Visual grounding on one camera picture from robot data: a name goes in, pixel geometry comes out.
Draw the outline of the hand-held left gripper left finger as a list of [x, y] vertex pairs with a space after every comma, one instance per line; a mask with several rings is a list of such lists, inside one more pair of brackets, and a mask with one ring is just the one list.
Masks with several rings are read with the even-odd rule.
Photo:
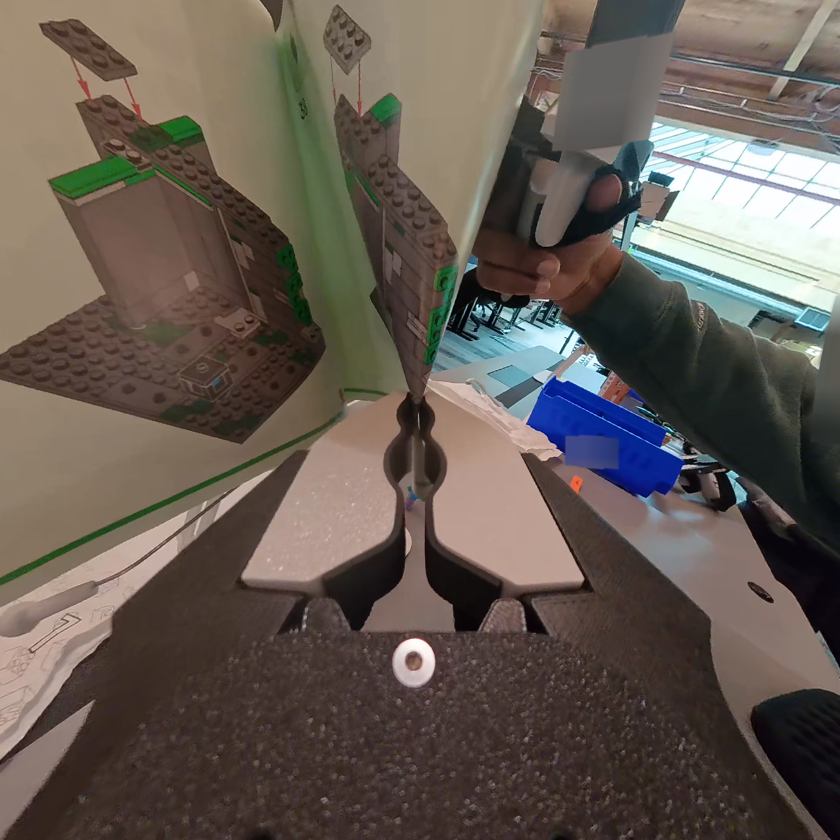
[[305, 453], [241, 575], [248, 587], [336, 601], [351, 627], [403, 577], [402, 480], [412, 398], [354, 409]]

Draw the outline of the white printed paper bag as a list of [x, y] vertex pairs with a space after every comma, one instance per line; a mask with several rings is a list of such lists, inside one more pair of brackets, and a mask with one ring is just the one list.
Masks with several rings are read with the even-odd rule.
[[150, 583], [185, 569], [188, 594], [211, 579], [219, 562], [183, 551], [142, 562], [106, 583], [98, 594], [61, 607], [21, 636], [2, 636], [2, 746], [5, 760], [55, 699], [71, 672], [112, 632], [116, 612]]

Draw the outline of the person's right forearm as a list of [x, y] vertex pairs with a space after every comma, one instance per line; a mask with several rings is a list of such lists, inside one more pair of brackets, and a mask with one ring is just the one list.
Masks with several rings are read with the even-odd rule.
[[720, 318], [629, 255], [592, 271], [561, 307], [666, 422], [838, 542], [838, 422], [816, 413], [817, 370], [803, 353]]

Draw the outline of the white book stand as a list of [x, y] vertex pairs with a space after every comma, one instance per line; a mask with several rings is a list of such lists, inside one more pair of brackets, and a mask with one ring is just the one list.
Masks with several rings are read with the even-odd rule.
[[181, 534], [185, 531], [189, 530], [193, 524], [199, 522], [205, 513], [219, 506], [221, 502], [229, 497], [233, 492], [234, 490], [232, 489], [227, 490], [214, 501], [208, 502], [204, 507], [201, 507], [196, 514], [191, 516], [189, 519], [186, 519], [180, 528], [173, 531], [168, 537], [155, 545], [147, 553], [104, 579], [99, 581], [85, 581], [69, 588], [68, 590], [55, 593], [46, 598], [35, 601], [18, 602], [12, 605], [12, 607], [1, 617], [1, 636], [20, 637], [26, 635], [47, 617], [53, 616], [93, 597], [104, 585], [117, 580], [126, 573], [131, 572], [134, 568], [153, 557], [168, 543], [172, 542], [177, 537], [181, 536]]

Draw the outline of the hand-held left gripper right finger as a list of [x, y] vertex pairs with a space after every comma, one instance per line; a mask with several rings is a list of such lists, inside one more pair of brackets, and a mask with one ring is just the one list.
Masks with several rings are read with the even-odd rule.
[[457, 629], [477, 629], [494, 602], [580, 592], [585, 573], [529, 463], [509, 436], [442, 395], [420, 410], [425, 569]]

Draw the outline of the grey desk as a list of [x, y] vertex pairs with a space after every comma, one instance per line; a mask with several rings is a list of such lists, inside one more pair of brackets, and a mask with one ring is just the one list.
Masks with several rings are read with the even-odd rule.
[[4, 767], [2, 838], [829, 838], [750, 714], [838, 674], [737, 510], [523, 455], [584, 589], [365, 631], [241, 581], [306, 452], [185, 550], [210, 580], [116, 612]]

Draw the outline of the brick set instruction booklet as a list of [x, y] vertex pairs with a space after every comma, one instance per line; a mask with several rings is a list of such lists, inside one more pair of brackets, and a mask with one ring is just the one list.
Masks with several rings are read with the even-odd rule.
[[433, 369], [543, 2], [2, 2], [2, 604]]

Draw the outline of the blue plastic bin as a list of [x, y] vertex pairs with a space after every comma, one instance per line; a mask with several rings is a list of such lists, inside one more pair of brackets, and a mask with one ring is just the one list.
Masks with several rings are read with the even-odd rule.
[[662, 427], [572, 382], [549, 379], [528, 425], [564, 453], [568, 466], [587, 468], [635, 496], [669, 493], [684, 465], [664, 447]]

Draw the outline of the person's right hand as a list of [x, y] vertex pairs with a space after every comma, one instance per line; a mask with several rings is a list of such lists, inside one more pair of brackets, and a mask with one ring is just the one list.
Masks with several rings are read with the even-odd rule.
[[611, 233], [554, 249], [531, 248], [515, 235], [506, 202], [520, 187], [497, 185], [490, 195], [472, 248], [479, 284], [501, 295], [553, 301], [570, 324], [605, 322], [613, 309], [629, 304], [639, 270]]

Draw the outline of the black mesh chair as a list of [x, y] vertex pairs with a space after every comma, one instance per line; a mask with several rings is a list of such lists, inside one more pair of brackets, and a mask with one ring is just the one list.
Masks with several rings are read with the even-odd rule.
[[782, 780], [829, 838], [839, 838], [839, 695], [800, 689], [750, 714], [752, 730]]

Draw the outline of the person's dark clothing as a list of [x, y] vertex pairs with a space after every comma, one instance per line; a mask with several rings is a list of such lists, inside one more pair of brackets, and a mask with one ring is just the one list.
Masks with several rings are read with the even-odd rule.
[[751, 481], [739, 477], [738, 484], [747, 495], [739, 504], [742, 517], [774, 578], [793, 594], [838, 660], [838, 556], [808, 535]]

